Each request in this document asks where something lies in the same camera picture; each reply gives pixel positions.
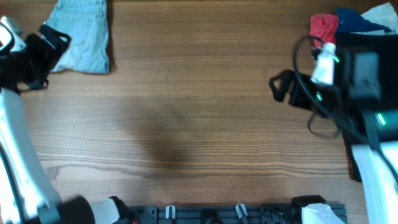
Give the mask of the light blue denim jeans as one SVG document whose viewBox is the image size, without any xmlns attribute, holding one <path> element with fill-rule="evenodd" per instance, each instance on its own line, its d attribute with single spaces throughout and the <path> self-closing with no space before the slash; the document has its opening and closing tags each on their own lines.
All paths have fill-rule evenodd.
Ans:
<svg viewBox="0 0 398 224">
<path fill-rule="evenodd" d="M 46 24 L 71 37 L 53 72 L 109 73 L 106 0 L 59 0 Z"/>
</svg>

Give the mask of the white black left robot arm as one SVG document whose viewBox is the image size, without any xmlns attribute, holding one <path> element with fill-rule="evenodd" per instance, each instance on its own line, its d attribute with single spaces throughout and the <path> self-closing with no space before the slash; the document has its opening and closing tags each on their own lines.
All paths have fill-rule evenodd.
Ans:
<svg viewBox="0 0 398 224">
<path fill-rule="evenodd" d="M 22 114 L 17 84 L 23 78 L 1 82 L 1 159 L 7 178 L 1 185 L 14 200 L 2 208 L 6 223 L 295 223 L 297 212 L 290 203 L 257 207 L 200 207 L 177 210 L 173 205 L 128 207 L 110 197 L 89 203 L 77 196 L 63 202 L 44 174 Z"/>
</svg>

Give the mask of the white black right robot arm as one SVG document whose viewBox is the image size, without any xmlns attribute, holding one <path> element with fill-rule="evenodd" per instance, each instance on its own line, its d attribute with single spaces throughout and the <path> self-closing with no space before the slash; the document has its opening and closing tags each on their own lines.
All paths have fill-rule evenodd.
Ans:
<svg viewBox="0 0 398 224">
<path fill-rule="evenodd" d="M 366 199 L 370 223 L 397 223 L 397 106 L 382 101 L 379 55 L 364 48 L 314 50 L 312 75 L 300 73 L 292 53 L 298 95 L 315 114 L 331 119 L 346 140 Z"/>
</svg>

